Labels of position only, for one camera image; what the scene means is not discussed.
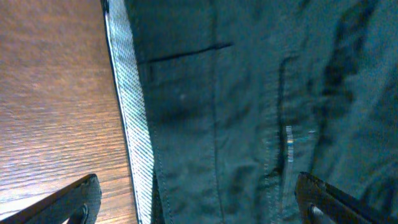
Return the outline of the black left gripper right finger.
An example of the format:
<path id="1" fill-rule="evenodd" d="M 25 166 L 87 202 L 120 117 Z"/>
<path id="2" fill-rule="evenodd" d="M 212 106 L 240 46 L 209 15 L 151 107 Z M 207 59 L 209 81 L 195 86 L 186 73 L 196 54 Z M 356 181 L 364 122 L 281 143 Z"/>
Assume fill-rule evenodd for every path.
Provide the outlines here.
<path id="1" fill-rule="evenodd" d="M 396 218 L 361 203 L 308 172 L 299 173 L 294 195 L 304 224 L 397 223 Z"/>

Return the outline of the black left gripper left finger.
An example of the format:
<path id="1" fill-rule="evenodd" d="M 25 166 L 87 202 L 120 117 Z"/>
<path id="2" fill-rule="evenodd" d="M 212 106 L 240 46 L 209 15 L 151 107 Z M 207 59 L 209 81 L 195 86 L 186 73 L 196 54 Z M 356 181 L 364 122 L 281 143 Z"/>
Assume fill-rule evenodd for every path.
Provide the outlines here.
<path id="1" fill-rule="evenodd" d="M 1 220 L 1 224 L 94 224 L 101 206 L 96 174 L 88 174 L 37 203 Z"/>

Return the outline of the dark navy shorts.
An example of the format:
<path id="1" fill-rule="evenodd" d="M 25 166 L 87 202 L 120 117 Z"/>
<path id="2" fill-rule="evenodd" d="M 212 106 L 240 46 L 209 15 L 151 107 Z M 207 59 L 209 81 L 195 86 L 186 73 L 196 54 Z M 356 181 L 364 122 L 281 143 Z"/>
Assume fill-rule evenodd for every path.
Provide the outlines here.
<path id="1" fill-rule="evenodd" d="M 301 172 L 397 218 L 396 1 L 103 11 L 139 223 L 301 223 Z"/>

